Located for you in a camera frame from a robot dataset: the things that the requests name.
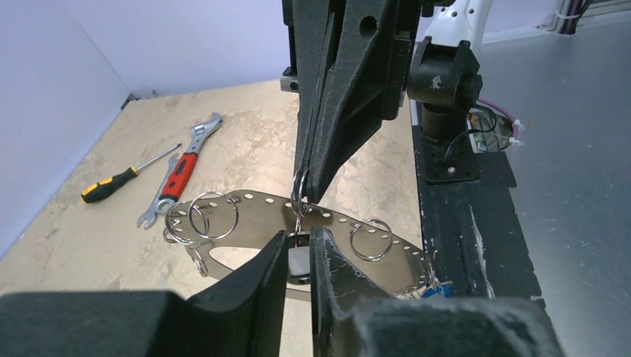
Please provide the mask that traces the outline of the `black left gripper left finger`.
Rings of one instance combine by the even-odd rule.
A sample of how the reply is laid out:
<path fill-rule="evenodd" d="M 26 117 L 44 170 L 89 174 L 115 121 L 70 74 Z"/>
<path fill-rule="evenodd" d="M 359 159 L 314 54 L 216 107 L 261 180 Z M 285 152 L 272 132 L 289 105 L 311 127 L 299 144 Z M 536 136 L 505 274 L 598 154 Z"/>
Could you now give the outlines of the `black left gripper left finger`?
<path fill-rule="evenodd" d="M 183 298 L 171 291 L 20 292 L 1 298 L 3 356 L 277 356 L 288 249 Z"/>

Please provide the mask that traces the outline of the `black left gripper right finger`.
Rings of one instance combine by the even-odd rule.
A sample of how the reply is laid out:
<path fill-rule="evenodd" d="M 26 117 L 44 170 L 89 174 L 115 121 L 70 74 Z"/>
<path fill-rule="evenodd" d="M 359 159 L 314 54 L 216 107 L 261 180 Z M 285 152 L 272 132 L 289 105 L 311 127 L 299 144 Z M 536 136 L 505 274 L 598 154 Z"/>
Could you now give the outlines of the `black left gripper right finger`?
<path fill-rule="evenodd" d="M 332 233 L 310 237 L 315 356 L 562 356 L 550 319 L 520 298 L 401 300 L 338 249 Z"/>

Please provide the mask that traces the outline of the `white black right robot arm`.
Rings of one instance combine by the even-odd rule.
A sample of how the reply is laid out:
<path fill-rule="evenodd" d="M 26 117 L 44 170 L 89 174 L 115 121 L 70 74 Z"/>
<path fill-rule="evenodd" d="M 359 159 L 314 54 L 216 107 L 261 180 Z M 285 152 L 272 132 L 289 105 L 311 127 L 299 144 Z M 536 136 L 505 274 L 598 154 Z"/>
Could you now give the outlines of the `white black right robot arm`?
<path fill-rule="evenodd" d="M 490 1 L 284 1 L 299 96 L 291 200 L 319 202 L 340 167 L 404 97 L 420 106 L 422 178 L 474 181 L 467 115 L 483 81 L 476 53 Z"/>

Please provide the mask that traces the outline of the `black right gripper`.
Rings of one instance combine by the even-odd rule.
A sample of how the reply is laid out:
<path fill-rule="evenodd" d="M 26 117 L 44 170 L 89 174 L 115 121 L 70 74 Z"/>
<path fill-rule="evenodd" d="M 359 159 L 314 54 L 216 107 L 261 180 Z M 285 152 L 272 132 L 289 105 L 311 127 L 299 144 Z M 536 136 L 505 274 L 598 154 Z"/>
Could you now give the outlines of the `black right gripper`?
<path fill-rule="evenodd" d="M 321 201 L 335 174 L 396 118 L 421 1 L 283 1 L 286 89 L 299 93 L 295 171 Z"/>

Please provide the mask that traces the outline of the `perforated metal key plate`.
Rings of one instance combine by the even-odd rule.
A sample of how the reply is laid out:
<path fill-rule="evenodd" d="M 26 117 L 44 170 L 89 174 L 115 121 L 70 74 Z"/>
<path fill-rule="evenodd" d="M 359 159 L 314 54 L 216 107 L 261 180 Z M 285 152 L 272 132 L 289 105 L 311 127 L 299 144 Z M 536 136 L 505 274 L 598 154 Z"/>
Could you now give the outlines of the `perforated metal key plate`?
<path fill-rule="evenodd" d="M 164 239 L 185 247 L 203 277 L 221 280 L 233 266 L 216 259 L 219 248 L 262 249 L 279 231 L 292 234 L 296 216 L 288 198 L 255 190 L 206 193 L 176 203 L 164 216 Z M 421 298 L 438 284 L 427 254 L 377 219 L 361 221 L 312 205 L 301 232 L 323 227 L 341 253 L 378 286 L 397 298 Z"/>

